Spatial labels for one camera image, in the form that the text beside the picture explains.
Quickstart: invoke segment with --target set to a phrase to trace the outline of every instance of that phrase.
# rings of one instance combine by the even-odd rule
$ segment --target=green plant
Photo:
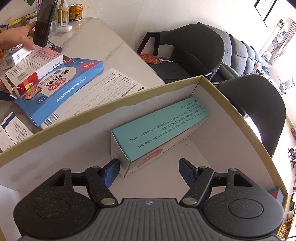
[[[29,4],[30,6],[32,6],[34,2],[35,2],[35,0],[27,0],[27,4]]]

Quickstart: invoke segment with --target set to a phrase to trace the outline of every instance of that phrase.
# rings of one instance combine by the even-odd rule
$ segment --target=red logo
[[[55,83],[51,84],[49,87],[48,87],[48,90],[49,91],[53,91],[55,90],[56,88],[58,88],[58,86],[62,83],[64,83],[66,81],[66,78],[60,78],[58,79]]]
[[[96,62],[96,61],[92,61],[92,62],[87,62],[87,63],[84,63],[80,66],[81,69],[91,69],[92,67],[98,65],[99,62]]]
[[[163,149],[158,149],[158,150],[150,153],[139,165],[137,165],[137,168],[139,168],[140,166],[142,166],[143,164],[145,164],[151,158],[158,156],[162,151],[163,151]]]
[[[56,82],[55,82],[55,84],[57,84],[57,85],[61,85],[62,83],[64,83],[66,81],[66,78],[60,78],[60,79],[58,79]]]

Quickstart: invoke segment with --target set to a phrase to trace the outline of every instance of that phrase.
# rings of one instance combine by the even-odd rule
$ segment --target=red bull can
[[[69,20],[70,22],[77,22],[82,19],[82,4],[73,4],[70,6]]]

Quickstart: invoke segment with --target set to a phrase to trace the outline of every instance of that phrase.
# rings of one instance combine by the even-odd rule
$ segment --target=black office chair
[[[294,78],[292,78],[291,80],[286,81],[284,83],[284,85],[285,85],[286,90],[293,87],[293,86],[295,86]]]
[[[171,62],[149,64],[167,84],[204,75],[208,80],[217,72],[224,55],[224,42],[219,34],[202,24],[190,24],[164,32],[148,32],[137,53],[140,55],[150,37],[155,37],[153,55],[159,45],[173,45]]]
[[[285,104],[274,86],[264,77],[251,74],[222,81],[218,90],[252,118],[262,144],[272,156],[286,119]]]

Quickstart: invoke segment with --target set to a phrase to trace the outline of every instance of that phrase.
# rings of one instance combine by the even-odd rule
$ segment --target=chair armrest
[[[209,72],[207,74],[204,74],[203,76],[207,78],[207,80],[210,80],[210,78],[212,77],[213,72]]]
[[[153,55],[155,55],[155,56],[158,55],[158,48],[159,48],[159,43],[160,43],[160,32],[147,32],[147,34],[145,35],[143,41],[141,42],[141,44],[137,50],[138,55],[140,55],[142,53],[144,47],[146,46],[146,44],[148,43],[148,40],[151,37],[155,37]]]

